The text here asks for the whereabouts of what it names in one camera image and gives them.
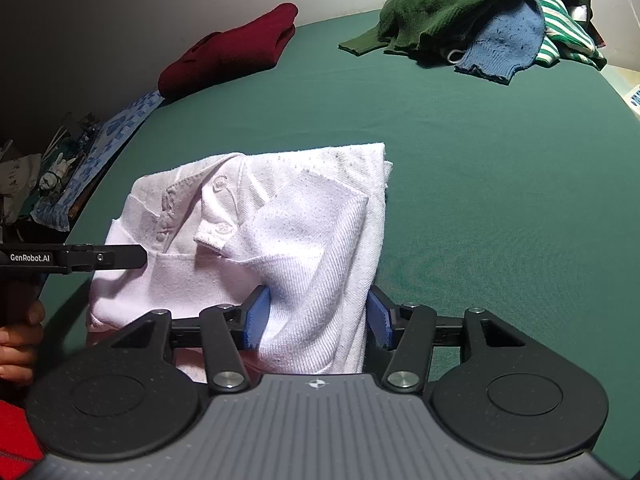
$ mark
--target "blue knit garment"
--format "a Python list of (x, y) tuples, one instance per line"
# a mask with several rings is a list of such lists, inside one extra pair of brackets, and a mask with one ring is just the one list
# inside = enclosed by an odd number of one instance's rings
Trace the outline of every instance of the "blue knit garment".
[(538, 0), (502, 0), (492, 12), (456, 72), (508, 85), (518, 70), (535, 62), (545, 37), (545, 19)]

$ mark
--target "black circular joint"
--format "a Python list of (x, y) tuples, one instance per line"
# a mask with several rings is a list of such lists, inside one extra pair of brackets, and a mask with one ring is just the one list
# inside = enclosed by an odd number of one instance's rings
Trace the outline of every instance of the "black circular joint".
[(196, 417), (198, 391), (144, 349), (84, 352), (32, 387), (30, 427), (48, 450), (86, 462), (143, 456), (180, 436)]
[(562, 401), (562, 390), (550, 379), (535, 374), (508, 374), (487, 388), (489, 400), (513, 415), (543, 415)]
[(438, 381), (431, 407), (466, 446), (498, 458), (544, 462), (591, 449), (609, 403), (594, 377), (538, 346), (473, 356)]

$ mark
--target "gray ribbed panel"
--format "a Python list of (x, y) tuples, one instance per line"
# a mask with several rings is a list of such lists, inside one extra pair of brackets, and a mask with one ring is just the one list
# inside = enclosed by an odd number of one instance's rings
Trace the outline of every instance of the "gray ribbed panel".
[(265, 376), (217, 397), (178, 442), (144, 459), (80, 463), (49, 455), (27, 480), (613, 480), (584, 454), (562, 463), (492, 460), (444, 433), (422, 401), (372, 377)]

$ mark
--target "green sweater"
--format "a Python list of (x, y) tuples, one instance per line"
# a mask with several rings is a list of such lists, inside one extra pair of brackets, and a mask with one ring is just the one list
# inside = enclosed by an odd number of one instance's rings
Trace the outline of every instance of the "green sweater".
[(496, 0), (387, 0), (373, 29), (339, 46), (356, 56), (377, 48), (408, 54), (459, 36)]

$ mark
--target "shirt button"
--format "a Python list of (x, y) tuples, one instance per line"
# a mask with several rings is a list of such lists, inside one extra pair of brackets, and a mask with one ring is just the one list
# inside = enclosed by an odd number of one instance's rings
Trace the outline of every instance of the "shirt button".
[(219, 175), (213, 179), (213, 191), (219, 192), (226, 189), (226, 176)]
[(216, 224), (216, 232), (219, 235), (228, 235), (234, 229), (226, 222), (220, 222)]

